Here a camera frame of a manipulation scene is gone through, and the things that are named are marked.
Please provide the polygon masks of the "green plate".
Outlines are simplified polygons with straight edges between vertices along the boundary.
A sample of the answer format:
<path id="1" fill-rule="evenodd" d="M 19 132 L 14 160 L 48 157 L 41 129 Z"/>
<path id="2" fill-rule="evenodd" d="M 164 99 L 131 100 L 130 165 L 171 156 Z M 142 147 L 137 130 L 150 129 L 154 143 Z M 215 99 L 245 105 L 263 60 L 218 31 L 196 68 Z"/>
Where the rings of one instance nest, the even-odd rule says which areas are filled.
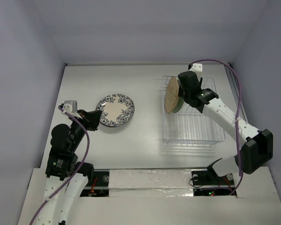
<path id="1" fill-rule="evenodd" d="M 178 98 L 178 102 L 177 102 L 177 105 L 174 107 L 174 109 L 172 110 L 172 113 L 177 113 L 179 112 L 182 107 L 184 105 L 184 99 L 182 97 L 179 97 Z"/>

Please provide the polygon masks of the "beige floral plate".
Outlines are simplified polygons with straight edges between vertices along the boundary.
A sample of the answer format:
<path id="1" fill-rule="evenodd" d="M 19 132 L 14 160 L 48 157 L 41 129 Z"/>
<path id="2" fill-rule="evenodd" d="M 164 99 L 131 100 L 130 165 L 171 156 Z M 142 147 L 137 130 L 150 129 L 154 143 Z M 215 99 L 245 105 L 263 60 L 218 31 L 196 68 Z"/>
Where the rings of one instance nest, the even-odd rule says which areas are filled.
<path id="1" fill-rule="evenodd" d="M 167 87 L 165 94 L 165 110 L 167 113 L 171 113 L 174 108 L 177 106 L 179 100 L 179 84 L 176 77 L 171 77 Z"/>

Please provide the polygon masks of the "white blue patterned plate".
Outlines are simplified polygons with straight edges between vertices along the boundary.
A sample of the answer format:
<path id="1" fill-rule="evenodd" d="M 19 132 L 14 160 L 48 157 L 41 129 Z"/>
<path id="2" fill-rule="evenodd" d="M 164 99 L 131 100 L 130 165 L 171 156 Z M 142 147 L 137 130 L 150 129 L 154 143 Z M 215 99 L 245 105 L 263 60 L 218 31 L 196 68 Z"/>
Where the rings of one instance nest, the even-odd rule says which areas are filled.
<path id="1" fill-rule="evenodd" d="M 96 110 L 102 112 L 120 112 L 128 109 L 135 112 L 134 102 L 124 94 L 107 95 L 96 106 Z"/>

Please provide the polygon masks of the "red plate with teal flower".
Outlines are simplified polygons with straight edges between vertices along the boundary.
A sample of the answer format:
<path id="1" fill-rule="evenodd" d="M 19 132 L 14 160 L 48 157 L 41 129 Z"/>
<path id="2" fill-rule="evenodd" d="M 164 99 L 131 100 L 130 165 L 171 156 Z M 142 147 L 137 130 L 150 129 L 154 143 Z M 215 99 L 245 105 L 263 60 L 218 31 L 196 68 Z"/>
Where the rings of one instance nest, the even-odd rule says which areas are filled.
<path id="1" fill-rule="evenodd" d="M 102 112 L 100 122 L 107 127 L 119 127 L 131 120 L 134 111 L 120 110 L 120 112 Z"/>

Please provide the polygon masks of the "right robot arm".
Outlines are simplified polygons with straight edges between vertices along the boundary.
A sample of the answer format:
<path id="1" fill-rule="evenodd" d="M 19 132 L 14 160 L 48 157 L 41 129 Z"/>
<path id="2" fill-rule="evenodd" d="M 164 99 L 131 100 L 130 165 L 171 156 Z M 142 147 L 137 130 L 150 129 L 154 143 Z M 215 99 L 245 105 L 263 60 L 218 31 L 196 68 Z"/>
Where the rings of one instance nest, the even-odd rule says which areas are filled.
<path id="1" fill-rule="evenodd" d="M 216 184 L 229 173 L 252 174 L 273 158 L 273 134 L 260 130 L 238 117 L 211 89 L 202 89 L 202 79 L 193 71 L 178 75 L 179 94 L 184 101 L 212 119 L 237 145 L 236 155 L 220 158 L 206 172 L 207 180 Z"/>

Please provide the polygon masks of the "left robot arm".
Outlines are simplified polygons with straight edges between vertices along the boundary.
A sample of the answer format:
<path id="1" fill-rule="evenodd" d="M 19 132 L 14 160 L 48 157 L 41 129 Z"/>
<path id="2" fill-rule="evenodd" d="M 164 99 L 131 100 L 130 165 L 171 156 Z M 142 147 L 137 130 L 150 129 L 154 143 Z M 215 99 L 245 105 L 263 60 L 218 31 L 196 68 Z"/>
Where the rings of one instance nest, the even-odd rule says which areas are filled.
<path id="1" fill-rule="evenodd" d="M 70 104 L 58 109 L 71 121 L 58 124 L 51 132 L 51 150 L 45 170 L 43 203 L 32 217 L 31 225 L 68 225 L 82 190 L 94 181 L 94 167 L 75 154 L 89 131 L 96 131 L 102 111 L 72 110 Z"/>

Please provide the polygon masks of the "white foam block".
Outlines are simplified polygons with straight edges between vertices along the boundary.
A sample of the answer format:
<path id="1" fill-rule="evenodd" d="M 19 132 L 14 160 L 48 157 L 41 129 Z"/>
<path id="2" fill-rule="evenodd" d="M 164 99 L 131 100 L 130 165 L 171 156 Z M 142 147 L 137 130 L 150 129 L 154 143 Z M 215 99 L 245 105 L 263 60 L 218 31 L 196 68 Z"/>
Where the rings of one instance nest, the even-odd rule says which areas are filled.
<path id="1" fill-rule="evenodd" d="M 192 197 L 191 170 L 110 170 L 109 197 Z"/>

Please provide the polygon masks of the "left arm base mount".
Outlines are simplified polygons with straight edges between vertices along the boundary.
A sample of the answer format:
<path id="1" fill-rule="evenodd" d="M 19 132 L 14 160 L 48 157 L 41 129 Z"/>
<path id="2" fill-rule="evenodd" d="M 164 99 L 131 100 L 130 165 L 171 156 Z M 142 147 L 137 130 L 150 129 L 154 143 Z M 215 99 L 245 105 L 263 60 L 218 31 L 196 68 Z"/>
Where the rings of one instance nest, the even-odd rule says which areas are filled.
<path id="1" fill-rule="evenodd" d="M 82 190 L 80 197 L 108 197 L 109 170 L 95 170 L 94 178 Z"/>

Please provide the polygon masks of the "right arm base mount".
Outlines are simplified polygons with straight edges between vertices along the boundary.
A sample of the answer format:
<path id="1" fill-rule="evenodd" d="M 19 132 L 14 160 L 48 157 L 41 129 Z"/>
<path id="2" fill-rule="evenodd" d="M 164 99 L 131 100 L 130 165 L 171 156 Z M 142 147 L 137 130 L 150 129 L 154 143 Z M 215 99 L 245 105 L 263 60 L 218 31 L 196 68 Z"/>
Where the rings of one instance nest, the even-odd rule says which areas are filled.
<path id="1" fill-rule="evenodd" d="M 218 176 L 213 169 L 214 161 L 206 168 L 192 169 L 189 185 L 193 189 L 193 196 L 228 196 L 235 190 L 232 174 Z"/>

